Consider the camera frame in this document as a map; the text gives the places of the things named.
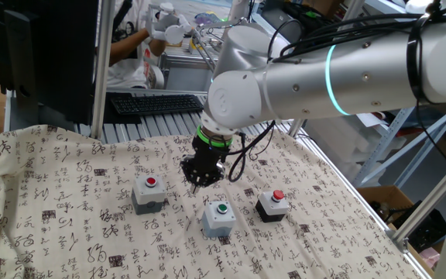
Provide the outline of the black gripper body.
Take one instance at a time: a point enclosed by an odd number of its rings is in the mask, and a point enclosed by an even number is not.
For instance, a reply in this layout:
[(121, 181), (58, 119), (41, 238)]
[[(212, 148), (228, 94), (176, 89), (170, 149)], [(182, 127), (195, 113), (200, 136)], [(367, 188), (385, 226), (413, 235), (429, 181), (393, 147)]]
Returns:
[(194, 137), (192, 146), (195, 150), (193, 164), (197, 174), (216, 175), (220, 171), (217, 163), (221, 156), (229, 151), (229, 148), (227, 146), (212, 146), (204, 142), (199, 136)]

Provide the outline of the white gloved hand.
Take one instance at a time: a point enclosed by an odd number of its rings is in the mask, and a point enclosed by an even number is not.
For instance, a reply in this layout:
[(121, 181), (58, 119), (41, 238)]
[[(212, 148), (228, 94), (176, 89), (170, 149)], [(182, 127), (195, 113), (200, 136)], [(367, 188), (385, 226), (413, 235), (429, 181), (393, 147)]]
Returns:
[(149, 37), (153, 40), (166, 41), (166, 25), (163, 21), (168, 16), (168, 13), (163, 10), (149, 10), (146, 15), (146, 29), (149, 33)]

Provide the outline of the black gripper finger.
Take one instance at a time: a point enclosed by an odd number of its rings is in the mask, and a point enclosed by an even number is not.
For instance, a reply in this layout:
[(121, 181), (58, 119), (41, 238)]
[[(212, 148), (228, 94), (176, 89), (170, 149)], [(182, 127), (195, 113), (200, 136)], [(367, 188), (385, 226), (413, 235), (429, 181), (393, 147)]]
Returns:
[(194, 156), (183, 155), (180, 167), (187, 182), (190, 183), (190, 193), (197, 193), (197, 173), (195, 172)]
[(206, 188), (222, 180), (224, 178), (224, 174), (225, 173), (223, 170), (217, 169), (208, 173), (197, 175), (195, 191), (198, 192), (202, 188)]

